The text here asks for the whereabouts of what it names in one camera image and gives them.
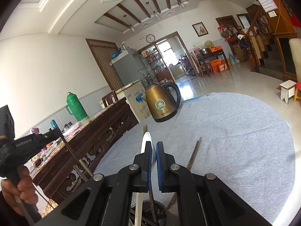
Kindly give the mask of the person's left hand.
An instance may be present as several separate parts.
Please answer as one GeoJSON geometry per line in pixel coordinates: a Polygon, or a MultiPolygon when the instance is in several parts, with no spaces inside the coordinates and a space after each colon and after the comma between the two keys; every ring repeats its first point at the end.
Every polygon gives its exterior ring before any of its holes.
{"type": "Polygon", "coordinates": [[[30,172],[27,167],[23,166],[21,170],[21,176],[19,183],[15,186],[9,179],[1,180],[1,189],[5,202],[20,216],[23,216],[15,197],[19,197],[27,204],[37,204],[38,196],[35,193],[35,187],[30,177],[30,172]]]}

